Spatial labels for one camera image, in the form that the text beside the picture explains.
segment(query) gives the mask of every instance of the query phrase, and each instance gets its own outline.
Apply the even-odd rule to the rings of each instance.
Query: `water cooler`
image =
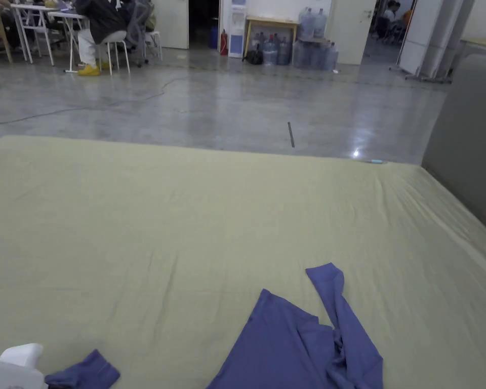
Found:
[[[247,0],[232,0],[230,25],[228,28],[228,56],[243,58],[245,50],[245,23],[247,21]]]

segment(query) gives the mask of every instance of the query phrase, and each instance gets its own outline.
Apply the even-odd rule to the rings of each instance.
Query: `person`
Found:
[[[412,18],[412,9],[409,9],[406,13],[404,13],[401,17],[403,21],[404,27],[408,28]]]
[[[85,68],[79,70],[79,76],[98,76],[99,67],[109,68],[106,46],[101,42],[106,38],[112,41],[122,41],[126,37],[126,23],[115,8],[115,0],[75,0],[75,11],[79,15],[86,16],[90,21],[90,29],[82,29],[77,34],[80,60],[85,63]],[[102,63],[96,62],[96,55],[100,50]]]
[[[384,18],[389,19],[389,22],[393,23],[396,20],[396,11],[401,4],[395,0],[389,0],[387,3],[387,9],[384,12]]]

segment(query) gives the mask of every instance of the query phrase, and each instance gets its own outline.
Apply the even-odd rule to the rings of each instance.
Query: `black jacket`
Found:
[[[90,20],[90,32],[96,44],[110,34],[126,30],[126,23],[115,9],[116,0],[75,0],[75,10]]]

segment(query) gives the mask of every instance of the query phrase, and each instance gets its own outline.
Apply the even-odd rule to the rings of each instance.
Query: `electrical cable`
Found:
[[[145,102],[145,101],[148,101],[148,100],[151,100],[151,99],[154,99],[154,98],[157,98],[157,97],[163,95],[165,93],[165,87],[174,83],[175,81],[186,80],[188,78],[189,77],[187,76],[187,77],[179,77],[177,79],[173,79],[173,80],[165,83],[164,85],[162,85],[161,91],[159,93],[153,94],[153,95],[145,97],[143,99],[139,99],[139,100],[119,100],[119,101],[114,101],[112,103],[108,103],[108,104],[104,104],[104,105],[96,105],[94,107],[76,107],[76,108],[59,109],[59,110],[56,110],[56,111],[53,111],[53,112],[38,113],[38,114],[33,114],[33,115],[30,115],[30,116],[23,117],[23,118],[19,118],[19,119],[13,119],[11,121],[0,122],[0,125],[8,125],[8,124],[11,124],[11,123],[28,121],[30,119],[39,118],[39,117],[43,117],[43,116],[50,116],[52,114],[58,114],[58,113],[63,113],[63,112],[72,112],[72,111],[79,111],[79,110],[95,110],[95,109],[100,109],[100,108],[104,108],[104,107],[111,107],[111,106],[114,106],[116,104],[142,103],[142,102]]]

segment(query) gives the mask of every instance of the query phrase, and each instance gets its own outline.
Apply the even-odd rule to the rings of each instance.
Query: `purple shirt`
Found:
[[[383,359],[342,296],[332,263],[306,269],[334,328],[263,289],[207,389],[380,389]]]

